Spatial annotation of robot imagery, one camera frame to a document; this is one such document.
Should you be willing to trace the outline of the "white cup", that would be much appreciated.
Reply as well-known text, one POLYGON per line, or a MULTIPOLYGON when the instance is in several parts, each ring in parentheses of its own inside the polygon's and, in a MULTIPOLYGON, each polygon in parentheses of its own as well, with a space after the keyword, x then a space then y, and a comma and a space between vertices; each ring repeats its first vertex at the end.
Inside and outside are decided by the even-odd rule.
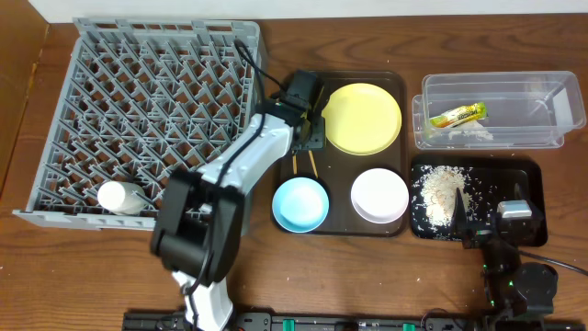
POLYGON ((141 212, 146 203, 144 190, 137 184, 108 181, 100 186, 97 201, 104 209, 117 215, 133 215, 141 212))

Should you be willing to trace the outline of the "black waste tray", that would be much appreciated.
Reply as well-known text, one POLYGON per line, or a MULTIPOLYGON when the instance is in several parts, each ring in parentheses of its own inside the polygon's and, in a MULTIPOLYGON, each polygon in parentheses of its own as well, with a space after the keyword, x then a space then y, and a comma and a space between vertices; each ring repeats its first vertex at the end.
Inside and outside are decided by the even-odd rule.
MULTIPOLYGON (((460 166, 472 168, 470 175, 476 179, 476 193, 481 194, 479 206, 475 209, 473 219, 468 221, 483 221, 488 219, 488 214, 496 211, 501 201, 515 200, 514 185, 520 184, 526 191, 526 199, 535 204, 545 215, 545 203, 542 186, 542 176, 539 166, 530 159, 498 159, 483 158, 463 155, 437 155, 420 154, 412 161, 411 183, 423 172, 416 170, 417 166, 460 166)), ((411 188, 411 228, 413 234, 419 238, 440 241, 460 241, 451 231, 441 230, 434 234, 431 230, 418 230, 418 225, 424 225, 423 211, 416 209, 413 202, 417 188, 411 188)), ((545 243, 548 241, 547 218, 545 215, 545 243)))

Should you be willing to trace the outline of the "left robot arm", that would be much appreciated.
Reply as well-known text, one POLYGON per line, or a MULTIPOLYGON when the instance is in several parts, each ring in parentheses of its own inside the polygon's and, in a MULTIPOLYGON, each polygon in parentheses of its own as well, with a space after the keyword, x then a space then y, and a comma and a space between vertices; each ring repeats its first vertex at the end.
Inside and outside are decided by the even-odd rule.
POLYGON ((222 330, 233 314, 226 277, 237 256, 250 192, 277 160, 324 146, 323 83, 298 70, 261 101, 249 126, 195 171, 177 168, 164 189, 150 249, 185 298, 191 330, 222 330))

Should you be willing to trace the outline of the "wooden chopstick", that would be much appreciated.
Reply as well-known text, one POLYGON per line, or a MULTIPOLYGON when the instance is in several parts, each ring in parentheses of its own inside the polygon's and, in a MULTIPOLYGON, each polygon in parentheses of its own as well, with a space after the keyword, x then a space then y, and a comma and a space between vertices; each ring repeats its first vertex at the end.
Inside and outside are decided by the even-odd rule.
POLYGON ((292 171, 294 175, 298 174, 298 162, 297 162, 297 155, 292 155, 292 171))
POLYGON ((312 172, 313 172, 314 176, 316 178, 318 178, 319 175, 318 175, 318 171, 317 171, 317 167, 316 167, 316 163, 315 163, 313 152, 312 151, 308 151, 308 155, 309 155, 309 159, 311 161, 312 172))

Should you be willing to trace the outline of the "black equipment rail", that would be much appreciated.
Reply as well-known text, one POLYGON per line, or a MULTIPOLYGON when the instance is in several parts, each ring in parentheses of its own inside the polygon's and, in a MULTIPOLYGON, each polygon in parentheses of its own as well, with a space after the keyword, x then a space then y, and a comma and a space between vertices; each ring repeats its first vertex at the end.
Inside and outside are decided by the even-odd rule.
MULTIPOLYGON (((122 331, 181 331, 194 327, 181 312, 125 313, 122 331)), ((225 331, 458 331, 488 330, 480 319, 462 319, 434 310, 416 319, 368 319, 359 317, 293 316, 244 313, 231 318, 225 331)))

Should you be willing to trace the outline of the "spilled rice food waste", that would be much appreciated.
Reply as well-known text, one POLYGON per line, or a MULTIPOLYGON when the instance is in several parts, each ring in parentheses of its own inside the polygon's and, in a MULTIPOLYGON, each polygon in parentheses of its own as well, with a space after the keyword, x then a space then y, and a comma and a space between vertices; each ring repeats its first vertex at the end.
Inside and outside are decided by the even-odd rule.
POLYGON ((481 194, 470 186, 476 183, 476 179, 470 175, 471 167, 419 165, 416 170, 423 172, 412 184, 412 188, 418 189, 413 202, 418 211, 424 212, 424 225, 418 225, 418 230, 431 230, 434 234, 448 230, 454 214, 457 191, 460 192, 468 219, 473 219, 481 194))

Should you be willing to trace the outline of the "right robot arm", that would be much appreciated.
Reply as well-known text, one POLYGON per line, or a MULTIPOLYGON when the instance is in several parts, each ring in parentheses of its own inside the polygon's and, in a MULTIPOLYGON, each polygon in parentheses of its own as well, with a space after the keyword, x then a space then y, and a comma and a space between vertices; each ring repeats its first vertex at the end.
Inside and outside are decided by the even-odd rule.
POLYGON ((479 321, 467 323, 468 330, 545 330, 545 316, 554 311, 558 273, 544 264, 523 262, 519 246, 533 243, 544 214, 519 185, 514 199, 498 203, 489 220, 468 220, 461 190, 456 190, 451 220, 452 233, 466 249, 483 255, 484 290, 492 310, 479 321))

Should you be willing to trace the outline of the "grey plastic dish rack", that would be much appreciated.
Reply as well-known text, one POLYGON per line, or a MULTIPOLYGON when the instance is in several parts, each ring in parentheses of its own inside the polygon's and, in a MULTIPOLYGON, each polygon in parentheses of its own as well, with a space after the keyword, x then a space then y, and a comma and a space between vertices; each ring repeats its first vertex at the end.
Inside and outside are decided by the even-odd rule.
POLYGON ((143 22, 78 18, 74 44, 27 207, 42 227, 149 231, 177 168, 219 156, 258 100, 253 69, 266 62, 253 21, 143 22), (117 215, 97 201, 108 181, 144 190, 144 209, 117 215))

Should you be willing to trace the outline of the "clear plastic bin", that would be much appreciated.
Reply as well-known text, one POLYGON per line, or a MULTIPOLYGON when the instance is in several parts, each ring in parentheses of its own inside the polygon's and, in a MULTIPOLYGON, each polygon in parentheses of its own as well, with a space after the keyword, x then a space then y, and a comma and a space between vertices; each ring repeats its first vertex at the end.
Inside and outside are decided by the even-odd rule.
POLYGON ((587 123, 582 92, 569 71, 430 74, 413 98, 413 135, 421 150, 548 149, 587 123), (431 118, 482 103, 484 119, 436 128, 431 118))

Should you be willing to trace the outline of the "yellow round plate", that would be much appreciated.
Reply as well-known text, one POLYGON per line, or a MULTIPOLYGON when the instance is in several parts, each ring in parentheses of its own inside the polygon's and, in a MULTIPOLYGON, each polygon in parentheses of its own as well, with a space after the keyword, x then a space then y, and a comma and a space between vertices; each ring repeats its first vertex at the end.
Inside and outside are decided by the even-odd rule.
POLYGON ((385 89, 353 83, 336 89, 322 110, 327 140, 352 155, 372 155, 392 145, 401 132, 401 108, 385 89))

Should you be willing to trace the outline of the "green snack wrapper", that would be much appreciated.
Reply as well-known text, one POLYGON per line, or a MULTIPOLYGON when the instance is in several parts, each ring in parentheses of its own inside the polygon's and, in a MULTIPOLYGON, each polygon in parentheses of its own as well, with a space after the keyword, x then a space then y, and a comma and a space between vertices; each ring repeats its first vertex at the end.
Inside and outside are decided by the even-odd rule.
POLYGON ((430 119, 430 123, 437 128, 452 128, 473 120, 483 120, 487 117, 487 107, 483 102, 460 106, 430 119))

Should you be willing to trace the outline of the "light blue bowl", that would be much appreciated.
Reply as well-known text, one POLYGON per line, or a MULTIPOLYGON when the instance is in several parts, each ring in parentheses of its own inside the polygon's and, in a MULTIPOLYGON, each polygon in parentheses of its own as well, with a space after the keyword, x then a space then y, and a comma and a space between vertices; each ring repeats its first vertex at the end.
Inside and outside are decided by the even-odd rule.
POLYGON ((326 219, 330 201, 326 189, 308 177, 293 177, 282 183, 272 199, 272 214, 284 230, 305 234, 326 219))

